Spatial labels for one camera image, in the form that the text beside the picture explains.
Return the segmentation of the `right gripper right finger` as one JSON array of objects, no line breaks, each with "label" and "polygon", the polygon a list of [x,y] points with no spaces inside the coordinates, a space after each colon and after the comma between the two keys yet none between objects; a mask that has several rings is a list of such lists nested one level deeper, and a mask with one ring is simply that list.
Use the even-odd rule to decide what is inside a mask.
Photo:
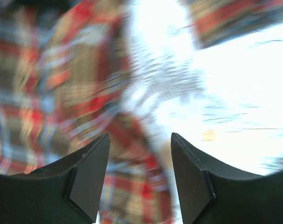
[{"label": "right gripper right finger", "polygon": [[262,176],[232,167],[177,133],[171,153],[185,224],[283,224],[283,170]]}]

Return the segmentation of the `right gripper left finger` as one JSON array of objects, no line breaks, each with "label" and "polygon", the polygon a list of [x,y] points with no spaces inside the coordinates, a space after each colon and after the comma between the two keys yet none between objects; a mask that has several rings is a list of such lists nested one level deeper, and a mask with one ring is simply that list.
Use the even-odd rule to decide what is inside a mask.
[{"label": "right gripper left finger", "polygon": [[93,224],[110,151],[102,134],[29,174],[0,174],[0,224]]}]

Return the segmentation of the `plaid long sleeve shirt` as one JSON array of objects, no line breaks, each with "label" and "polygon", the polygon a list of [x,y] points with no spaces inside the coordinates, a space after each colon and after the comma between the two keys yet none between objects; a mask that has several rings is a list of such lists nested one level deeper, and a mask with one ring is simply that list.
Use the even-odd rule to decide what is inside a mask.
[{"label": "plaid long sleeve shirt", "polygon": [[[202,49],[283,21],[283,0],[184,0]],[[136,115],[125,0],[0,0],[0,174],[110,138],[99,224],[175,224],[162,159]]]}]

